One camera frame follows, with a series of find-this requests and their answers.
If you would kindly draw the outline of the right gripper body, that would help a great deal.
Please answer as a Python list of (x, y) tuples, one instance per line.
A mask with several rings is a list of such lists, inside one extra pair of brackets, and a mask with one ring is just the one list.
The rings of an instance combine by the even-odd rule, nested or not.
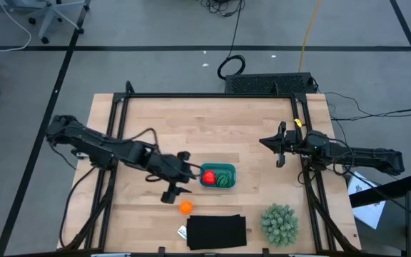
[(278, 127), (278, 145), (275, 147), (278, 155), (276, 166), (282, 168), (285, 165), (285, 152), (292, 154), (306, 154), (304, 142), (298, 138), (296, 131), (287, 130), (286, 122), (282, 121)]

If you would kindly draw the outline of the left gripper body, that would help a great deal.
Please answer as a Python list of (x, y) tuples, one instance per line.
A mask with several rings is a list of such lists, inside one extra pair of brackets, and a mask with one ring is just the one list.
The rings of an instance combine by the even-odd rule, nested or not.
[(151, 157), (148, 165), (149, 175), (147, 182), (157, 182), (164, 180), (168, 182), (167, 191), (163, 192), (161, 201), (163, 203), (174, 204), (176, 196), (181, 193), (190, 193), (186, 188), (177, 187), (177, 183), (188, 183), (190, 181), (191, 167), (187, 165), (191, 154), (187, 151), (173, 154), (157, 153)]

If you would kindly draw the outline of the red toy bell pepper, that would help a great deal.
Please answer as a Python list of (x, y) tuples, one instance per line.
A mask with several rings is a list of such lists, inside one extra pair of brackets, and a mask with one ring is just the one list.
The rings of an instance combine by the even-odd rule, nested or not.
[(216, 177), (212, 170), (207, 170), (201, 175), (201, 182), (206, 185), (214, 185), (215, 181)]

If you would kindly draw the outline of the teal plastic tub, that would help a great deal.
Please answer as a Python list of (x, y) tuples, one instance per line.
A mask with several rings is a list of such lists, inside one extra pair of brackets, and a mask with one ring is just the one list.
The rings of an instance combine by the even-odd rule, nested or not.
[[(215, 174), (215, 177), (220, 173), (226, 173), (231, 177), (232, 186), (229, 188), (234, 187), (236, 183), (236, 168), (233, 164), (230, 163), (203, 163), (201, 165), (202, 170), (200, 170), (200, 175), (207, 170), (212, 170)], [(206, 188), (218, 188), (215, 184), (214, 185), (206, 185), (201, 182), (200, 177), (200, 184)]]

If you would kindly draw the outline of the green toy watermelon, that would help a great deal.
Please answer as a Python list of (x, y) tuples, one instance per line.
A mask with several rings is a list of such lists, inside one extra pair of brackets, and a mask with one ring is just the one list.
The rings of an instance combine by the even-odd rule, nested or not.
[(215, 178), (215, 185), (218, 188), (229, 188), (232, 186), (231, 177), (226, 173), (220, 173)]

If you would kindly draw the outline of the black cloth napkin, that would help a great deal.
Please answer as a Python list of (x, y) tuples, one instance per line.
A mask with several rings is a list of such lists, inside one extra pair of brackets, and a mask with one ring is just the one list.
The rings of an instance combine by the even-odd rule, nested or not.
[(190, 216), (186, 233), (192, 251), (247, 245), (246, 218), (240, 215)]

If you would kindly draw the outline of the green artificial plant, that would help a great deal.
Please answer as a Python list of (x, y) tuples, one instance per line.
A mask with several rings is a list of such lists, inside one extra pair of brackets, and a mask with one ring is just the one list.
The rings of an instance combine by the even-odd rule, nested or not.
[(260, 229), (270, 246), (292, 246), (298, 239), (298, 217), (288, 204), (273, 204), (260, 215)]

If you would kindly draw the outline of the white printed paper sheet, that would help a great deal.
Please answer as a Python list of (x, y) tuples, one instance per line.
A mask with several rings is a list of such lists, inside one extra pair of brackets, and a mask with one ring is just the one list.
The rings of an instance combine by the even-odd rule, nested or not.
[[(377, 184), (366, 179), (364, 176), (359, 174), (357, 171), (353, 171), (350, 180), (348, 181), (347, 189), (348, 194), (351, 196), (354, 193), (359, 193), (370, 189), (371, 187), (376, 187)], [(369, 227), (376, 229), (380, 218), (385, 207), (386, 201), (381, 201), (377, 203), (372, 203), (370, 205), (353, 207), (353, 215), (359, 221), (362, 221)]]

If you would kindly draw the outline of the black metal beam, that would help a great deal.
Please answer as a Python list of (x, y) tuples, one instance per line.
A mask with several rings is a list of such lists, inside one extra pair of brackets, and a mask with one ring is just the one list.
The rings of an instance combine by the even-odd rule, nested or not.
[(403, 197), (411, 191), (411, 176), (350, 195), (353, 208)]

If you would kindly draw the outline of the white office chair base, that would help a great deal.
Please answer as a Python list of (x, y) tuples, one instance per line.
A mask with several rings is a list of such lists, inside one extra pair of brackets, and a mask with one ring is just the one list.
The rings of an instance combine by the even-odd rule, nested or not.
[(78, 0), (68, 3), (64, 3), (63, 0), (0, 0), (0, 8), (4, 11), (8, 9), (31, 11), (31, 13), (28, 14), (28, 22), (32, 25), (36, 23), (36, 17), (42, 16), (44, 20), (39, 30), (39, 38), (43, 44), (48, 44), (49, 39), (45, 37), (44, 34), (54, 19), (59, 22), (67, 21), (75, 30), (82, 34), (83, 29), (80, 29), (77, 23), (70, 20), (70, 18), (63, 13), (63, 10), (73, 6), (80, 6), (83, 7), (85, 11), (88, 11), (90, 3), (91, 0)]

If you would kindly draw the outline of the black aluminium table frame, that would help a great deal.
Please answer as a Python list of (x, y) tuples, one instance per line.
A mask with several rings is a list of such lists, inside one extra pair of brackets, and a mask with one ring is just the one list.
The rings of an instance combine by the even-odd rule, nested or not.
[[(231, 163), (237, 183), (229, 190), (204, 188), (199, 182), (187, 185), (178, 201), (190, 201), (197, 215), (240, 214), (247, 221), (246, 246), (237, 253), (257, 253), (267, 246), (260, 232), (260, 214), (270, 205), (288, 204), (299, 220), (295, 245), (278, 252), (312, 253), (315, 250), (310, 210), (300, 177), (300, 159), (287, 155), (277, 168), (275, 155), (259, 140), (275, 134), (281, 121), (293, 121), (309, 113), (315, 130), (333, 136), (333, 123), (322, 94), (309, 94), (305, 103), (292, 111), (290, 99), (274, 96), (232, 94), (134, 94), (124, 104), (116, 94), (96, 94), (87, 115), (79, 121), (92, 129), (114, 135), (135, 136), (144, 141), (159, 140), (162, 152), (188, 151), (193, 164)], [(164, 204), (164, 182), (148, 183), (145, 173), (119, 166), (108, 221), (99, 218), (91, 245), (97, 247), (102, 228), (107, 230), (107, 251), (154, 252), (165, 247), (170, 253), (186, 253), (186, 241), (178, 228), (187, 218), (178, 204)]]

